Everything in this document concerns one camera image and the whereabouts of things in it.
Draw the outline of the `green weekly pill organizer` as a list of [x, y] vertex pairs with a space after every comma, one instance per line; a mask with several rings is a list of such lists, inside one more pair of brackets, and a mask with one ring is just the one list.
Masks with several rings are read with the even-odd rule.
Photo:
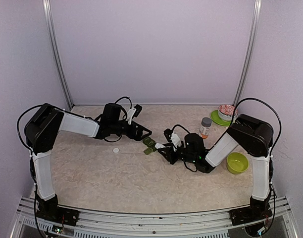
[[156, 142], [153, 139], [151, 139], [149, 136], [143, 139], [143, 144], [147, 146], [147, 148], [144, 150], [145, 155], [149, 155], [157, 150], [155, 147]]

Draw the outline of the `small white pill bottle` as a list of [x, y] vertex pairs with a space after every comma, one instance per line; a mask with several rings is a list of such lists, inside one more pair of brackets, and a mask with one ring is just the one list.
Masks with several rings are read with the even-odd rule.
[[160, 143], [156, 143], [155, 144], [155, 148], [158, 150], [158, 149], [161, 149], [161, 148], [165, 148], [166, 146], [164, 146], [163, 144], [160, 144]]

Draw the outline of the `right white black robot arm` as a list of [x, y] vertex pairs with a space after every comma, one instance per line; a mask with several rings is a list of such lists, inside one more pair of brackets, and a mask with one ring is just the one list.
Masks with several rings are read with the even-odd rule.
[[211, 173], [231, 152], [241, 146], [252, 160], [253, 189], [250, 205], [231, 210], [236, 219], [257, 220], [271, 216], [269, 200], [273, 175], [271, 149], [273, 127], [264, 121], [241, 114], [230, 124], [211, 149], [204, 146], [203, 139], [196, 133], [188, 133], [181, 141], [171, 130], [164, 131], [166, 144], [155, 147], [170, 164], [178, 160], [193, 163], [196, 171]]

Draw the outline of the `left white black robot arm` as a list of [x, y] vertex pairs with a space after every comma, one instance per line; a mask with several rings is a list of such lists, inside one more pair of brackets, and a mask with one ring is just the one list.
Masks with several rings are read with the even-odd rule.
[[24, 127], [25, 138], [20, 141], [30, 152], [30, 173], [35, 184], [35, 196], [41, 216], [56, 221], [62, 216], [51, 175], [51, 151], [61, 131], [80, 134], [98, 140], [116, 135], [142, 141], [152, 131], [136, 123], [140, 105], [126, 111], [120, 104], [108, 103], [95, 119], [81, 116], [54, 105], [36, 105], [37, 111]]

